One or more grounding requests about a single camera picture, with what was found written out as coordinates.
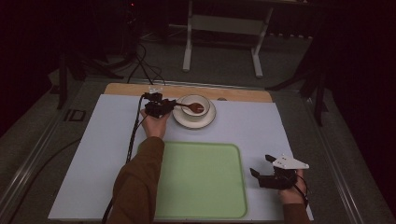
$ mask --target spoon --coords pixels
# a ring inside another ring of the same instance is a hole
[[[176,103],[176,105],[181,105],[181,106],[186,106],[186,107],[188,107],[192,112],[194,112],[195,114],[199,114],[199,113],[202,113],[202,112],[204,112],[204,106],[203,105],[201,105],[201,104],[198,104],[198,103],[192,103],[192,104],[190,104],[190,105],[183,105],[183,104],[180,104],[180,103]]]

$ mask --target cable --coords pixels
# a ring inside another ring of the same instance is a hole
[[[146,117],[148,116],[148,115],[146,115],[146,116],[142,119],[142,121],[139,122],[140,107],[141,107],[141,105],[142,105],[142,101],[143,101],[144,96],[145,96],[145,95],[143,94],[142,96],[140,96],[140,99],[139,99],[139,105],[138,105],[137,111],[136,111],[136,118],[135,118],[135,120],[134,120],[134,128],[133,128],[133,130],[132,130],[131,139],[130,139],[130,141],[129,141],[128,154],[127,154],[126,162],[125,162],[125,163],[128,163],[128,162],[131,160],[132,149],[133,149],[133,147],[134,147],[134,137],[135,137],[135,135],[136,135],[136,131],[137,131],[137,129],[139,128],[139,126],[142,124],[142,122],[146,119]],[[102,217],[102,224],[106,224],[107,218],[108,218],[108,214],[110,213],[110,210],[111,210],[112,207],[113,207],[113,199],[110,200],[110,202],[109,202],[108,205],[107,205],[106,211],[105,211],[105,213],[103,214],[103,217]]]
[[[136,119],[134,120],[134,129],[132,130],[131,140],[129,141],[128,154],[127,154],[125,163],[128,163],[131,160],[132,148],[134,147],[134,136],[136,135],[137,128],[140,125],[139,112],[140,112],[140,106],[142,105],[143,98],[144,98],[144,95],[140,96],[139,105],[137,107],[137,112],[136,112]]]
[[[17,207],[15,208],[14,213],[12,214],[11,219],[9,220],[8,224],[12,223],[12,221],[14,220],[15,216],[17,215],[18,211],[21,208],[21,205],[24,201],[24,199],[26,198],[28,192],[30,191],[30,189],[32,188],[33,184],[35,183],[37,177],[41,174],[41,172],[44,170],[44,168],[48,165],[48,163],[50,163],[50,161],[52,161],[56,156],[58,156],[61,152],[63,152],[65,149],[67,149],[68,147],[73,146],[76,142],[80,141],[81,138],[76,139],[75,141],[67,144],[66,146],[62,147],[61,149],[59,149],[55,154],[53,154],[51,157],[49,157],[49,159],[46,160],[46,162],[44,162],[44,164],[41,166],[41,168],[38,170],[38,172],[35,174],[35,176],[33,177],[32,181],[29,183],[26,191],[23,193],[20,202],[18,203]]]
[[[129,75],[128,80],[127,80],[127,83],[129,83],[129,82],[131,81],[132,76],[134,75],[134,73],[135,73],[135,71],[137,70],[137,68],[139,68],[139,66],[140,66],[140,67],[142,68],[142,70],[143,70],[143,73],[144,73],[145,77],[148,79],[150,85],[154,85],[153,81],[154,81],[157,77],[159,77],[159,78],[163,81],[163,85],[166,86],[165,80],[164,80],[163,77],[161,76],[161,72],[162,72],[163,70],[162,70],[160,67],[152,66],[152,65],[148,64],[148,63],[145,61],[146,54],[147,54],[147,49],[146,49],[142,44],[140,44],[140,43],[138,43],[138,45],[143,49],[143,56],[140,57],[138,54],[136,54],[136,59],[138,60],[138,64],[137,64],[137,66],[134,68],[134,70],[131,72],[131,74]],[[151,78],[149,77],[149,73],[148,73],[148,71],[146,70],[145,65],[156,75],[153,79],[151,79]],[[157,69],[159,69],[160,71],[159,71],[159,72],[156,72],[153,68],[157,68]]]
[[[303,200],[304,200],[304,205],[305,205],[305,207],[307,207],[308,206],[308,191],[309,191],[308,185],[306,184],[306,181],[301,176],[297,175],[297,177],[299,177],[300,179],[303,180],[305,187],[306,187],[305,193],[303,193],[303,191],[300,190],[300,188],[296,184],[294,184],[293,186],[301,194],[301,196],[303,197]]]
[[[142,57],[142,60],[144,60],[145,58],[146,58],[146,48],[145,47],[143,47],[143,57]],[[134,75],[134,72],[137,70],[137,68],[139,67],[139,66],[143,66],[142,65],[142,60],[138,60],[139,61],[139,63],[137,64],[137,66],[134,68],[134,70],[131,72],[131,74],[129,75],[129,77],[128,77],[128,81],[127,81],[127,83],[129,83],[130,81],[131,81],[131,78],[132,78],[132,76]]]
[[[141,59],[141,61],[142,61],[142,63],[145,63],[146,66],[148,66],[148,68],[156,75],[156,76],[152,79],[152,82],[154,82],[155,79],[156,79],[157,77],[159,77],[159,78],[163,81],[163,85],[166,86],[165,79],[163,79],[163,77],[161,76],[161,72],[162,72],[163,70],[162,70],[160,67],[157,67],[157,66],[153,66],[153,65],[148,64],[148,63],[147,63],[146,61],[144,61],[143,59]],[[157,69],[159,69],[160,71],[159,71],[159,72],[156,72],[156,71],[154,71],[153,68],[157,68]]]

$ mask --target light green tray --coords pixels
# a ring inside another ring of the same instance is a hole
[[[165,143],[156,218],[236,218],[246,212],[237,146]]]

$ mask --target white table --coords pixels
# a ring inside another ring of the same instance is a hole
[[[99,220],[111,199],[115,178],[125,163],[138,98],[125,95],[102,95],[54,205],[49,219]],[[245,178],[247,214],[238,222],[283,219],[282,206],[273,189],[261,189],[249,173],[254,168],[271,174],[273,167],[264,155],[292,156],[285,130],[273,103],[212,101],[217,109],[215,120],[201,130],[188,130],[172,117],[164,140],[232,143],[239,147]],[[136,133],[133,156],[145,139],[143,129]],[[308,215],[313,219],[308,207]],[[224,221],[216,219],[190,221]]]

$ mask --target jacket sleeve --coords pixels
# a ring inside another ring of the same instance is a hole
[[[283,205],[285,224],[311,223],[302,203],[289,203]]]
[[[121,168],[114,184],[113,209],[107,223],[153,222],[163,149],[161,138],[147,138],[136,156]]]

